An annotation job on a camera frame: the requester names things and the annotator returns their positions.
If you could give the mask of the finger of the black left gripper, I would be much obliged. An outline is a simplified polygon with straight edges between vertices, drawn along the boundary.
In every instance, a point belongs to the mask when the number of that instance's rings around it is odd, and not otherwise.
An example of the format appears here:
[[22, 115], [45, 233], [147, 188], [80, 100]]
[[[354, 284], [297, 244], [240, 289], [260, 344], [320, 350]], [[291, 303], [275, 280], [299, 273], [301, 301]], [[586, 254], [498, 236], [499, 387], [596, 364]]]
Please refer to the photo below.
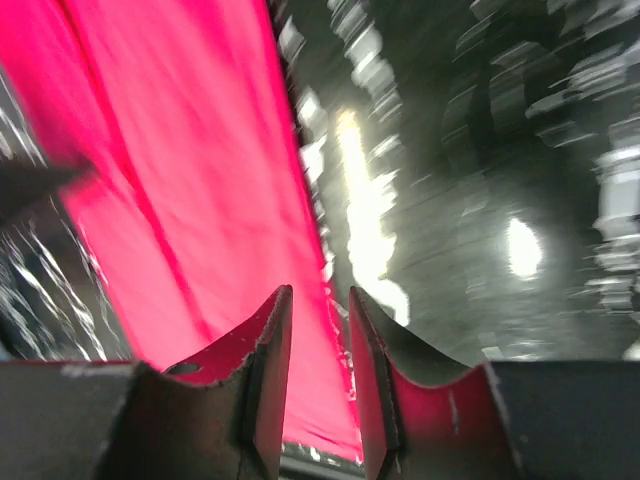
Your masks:
[[1, 224], [5, 225], [46, 195], [93, 171], [80, 166], [42, 166], [14, 161], [1, 163]]

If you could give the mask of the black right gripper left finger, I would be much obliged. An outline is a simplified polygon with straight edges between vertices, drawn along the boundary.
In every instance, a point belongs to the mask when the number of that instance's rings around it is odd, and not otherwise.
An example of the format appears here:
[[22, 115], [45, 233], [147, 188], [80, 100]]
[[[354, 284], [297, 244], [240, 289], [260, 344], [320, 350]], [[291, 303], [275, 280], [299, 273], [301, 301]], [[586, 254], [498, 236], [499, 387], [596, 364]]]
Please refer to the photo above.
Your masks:
[[1, 366], [5, 479], [275, 479], [292, 337], [290, 286], [203, 350], [143, 362]]

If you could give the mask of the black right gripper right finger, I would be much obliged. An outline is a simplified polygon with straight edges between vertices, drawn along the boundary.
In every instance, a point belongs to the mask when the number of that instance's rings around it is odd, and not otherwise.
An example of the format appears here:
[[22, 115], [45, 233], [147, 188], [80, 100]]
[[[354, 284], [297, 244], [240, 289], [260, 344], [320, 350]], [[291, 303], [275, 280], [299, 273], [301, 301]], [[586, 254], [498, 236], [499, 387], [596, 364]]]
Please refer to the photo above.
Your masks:
[[639, 366], [488, 361], [467, 367], [349, 295], [370, 479], [635, 479]]

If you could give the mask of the bright pink t-shirt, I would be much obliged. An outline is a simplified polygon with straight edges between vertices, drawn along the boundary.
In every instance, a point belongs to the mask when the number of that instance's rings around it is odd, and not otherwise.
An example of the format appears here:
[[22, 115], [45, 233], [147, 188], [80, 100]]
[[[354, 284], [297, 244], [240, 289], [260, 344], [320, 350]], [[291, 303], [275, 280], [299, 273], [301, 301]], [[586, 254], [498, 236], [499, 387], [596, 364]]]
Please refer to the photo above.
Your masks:
[[284, 437], [354, 460], [350, 374], [263, 1], [5, 1], [1, 64], [136, 356], [159, 369], [293, 289]]

